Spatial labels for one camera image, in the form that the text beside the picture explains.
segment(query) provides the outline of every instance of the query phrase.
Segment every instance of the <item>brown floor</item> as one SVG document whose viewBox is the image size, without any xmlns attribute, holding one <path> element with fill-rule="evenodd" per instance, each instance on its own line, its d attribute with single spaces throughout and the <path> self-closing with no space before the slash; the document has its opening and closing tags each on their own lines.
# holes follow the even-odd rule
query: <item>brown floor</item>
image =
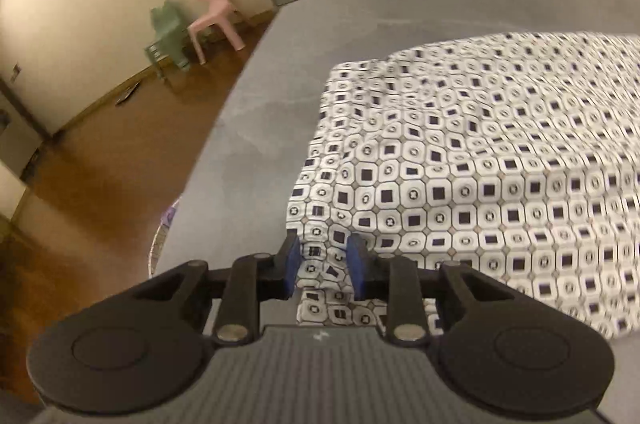
<svg viewBox="0 0 640 424">
<path fill-rule="evenodd" d="M 35 402 L 26 351 L 47 325 L 146 278 L 160 216 L 184 189 L 249 54 L 216 43 L 205 67 L 150 78 L 45 148 L 0 249 L 0 388 Z"/>
</svg>

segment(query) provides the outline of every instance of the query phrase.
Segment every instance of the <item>black circular mount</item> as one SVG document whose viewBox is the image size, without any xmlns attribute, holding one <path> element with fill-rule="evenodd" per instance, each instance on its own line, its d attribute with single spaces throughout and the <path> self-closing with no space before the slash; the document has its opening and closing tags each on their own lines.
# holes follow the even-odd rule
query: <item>black circular mount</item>
<svg viewBox="0 0 640 424">
<path fill-rule="evenodd" d="M 153 301 L 100 305 L 51 327 L 30 349 L 44 399 L 89 414 L 125 414 L 179 394 L 206 362 L 202 335 Z"/>
<path fill-rule="evenodd" d="M 595 330 L 534 302 L 480 303 L 441 340 L 457 390 L 503 414 L 556 418 L 595 406 L 614 371 Z"/>
</svg>

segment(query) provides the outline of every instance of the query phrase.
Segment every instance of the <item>patterned cloth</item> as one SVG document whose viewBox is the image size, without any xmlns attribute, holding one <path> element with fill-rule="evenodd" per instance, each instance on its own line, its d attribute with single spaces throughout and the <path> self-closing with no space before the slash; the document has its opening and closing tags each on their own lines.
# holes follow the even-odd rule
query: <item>patterned cloth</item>
<svg viewBox="0 0 640 424">
<path fill-rule="evenodd" d="M 585 321 L 640 327 L 640 38 L 510 33 L 334 67 L 287 207 L 304 324 L 353 302 L 352 232 L 418 267 L 460 261 Z M 425 300 L 438 333 L 432 300 Z"/>
</svg>

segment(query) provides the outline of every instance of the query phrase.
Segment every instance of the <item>pink plastic chair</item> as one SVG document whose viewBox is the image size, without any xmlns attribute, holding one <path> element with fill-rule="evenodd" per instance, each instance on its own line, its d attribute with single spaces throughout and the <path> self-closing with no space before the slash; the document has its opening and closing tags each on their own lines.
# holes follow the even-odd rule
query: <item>pink plastic chair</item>
<svg viewBox="0 0 640 424">
<path fill-rule="evenodd" d="M 191 25 L 189 25 L 189 36 L 191 37 L 191 41 L 193 42 L 193 46 L 196 49 L 198 54 L 198 59 L 200 60 L 200 64 L 203 65 L 206 62 L 204 58 L 204 54 L 202 52 L 202 47 L 198 43 L 198 37 L 196 34 L 206 27 L 210 27 L 214 24 L 218 24 L 222 29 L 222 32 L 225 33 L 226 38 L 231 42 L 233 47 L 236 50 L 242 50 L 244 48 L 244 42 L 242 38 L 236 32 L 233 24 L 229 21 L 228 15 L 232 12 L 237 12 L 240 14 L 236 6 L 231 3 L 231 0 L 201 0 L 209 2 L 209 11 L 200 16 L 196 21 L 194 21 Z"/>
</svg>

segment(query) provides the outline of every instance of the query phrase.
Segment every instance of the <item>gray tabletop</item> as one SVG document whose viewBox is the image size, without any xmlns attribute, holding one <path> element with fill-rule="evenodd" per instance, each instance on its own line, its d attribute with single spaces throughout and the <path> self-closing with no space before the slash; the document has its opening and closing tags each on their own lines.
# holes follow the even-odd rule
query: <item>gray tabletop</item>
<svg viewBox="0 0 640 424">
<path fill-rule="evenodd" d="M 180 202 L 158 272 L 191 259 L 208 260 L 213 268 L 226 267 L 244 254 L 278 250 L 285 235 L 287 199 L 302 167 L 318 118 L 320 94 L 333 65 L 488 33 L 579 30 L 640 33 L 638 0 L 301 0 L 288 4 L 256 49 L 209 135 Z M 279 313 L 284 319 L 293 314 L 290 308 Z M 616 355 L 622 357 L 612 385 L 617 388 L 604 401 L 618 424 L 632 422 L 634 413 L 640 412 L 638 398 L 629 396 L 636 383 L 627 385 L 633 368 L 640 370 L 639 348 L 632 345 L 628 340 L 624 346 L 615 346 Z"/>
</svg>

